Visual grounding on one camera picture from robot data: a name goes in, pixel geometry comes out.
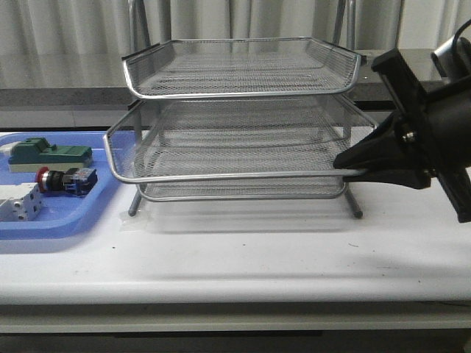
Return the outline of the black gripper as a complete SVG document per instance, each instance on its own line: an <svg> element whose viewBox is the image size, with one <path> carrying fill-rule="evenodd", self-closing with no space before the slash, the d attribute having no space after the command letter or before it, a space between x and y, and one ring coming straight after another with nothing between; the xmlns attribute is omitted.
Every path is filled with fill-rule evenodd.
<svg viewBox="0 0 471 353"><path fill-rule="evenodd" d="M338 154L337 169L364 169L345 182L376 182L422 190L438 179L458 221L470 221L470 78L427 92L398 49L372 62L395 103L373 132Z"/></svg>

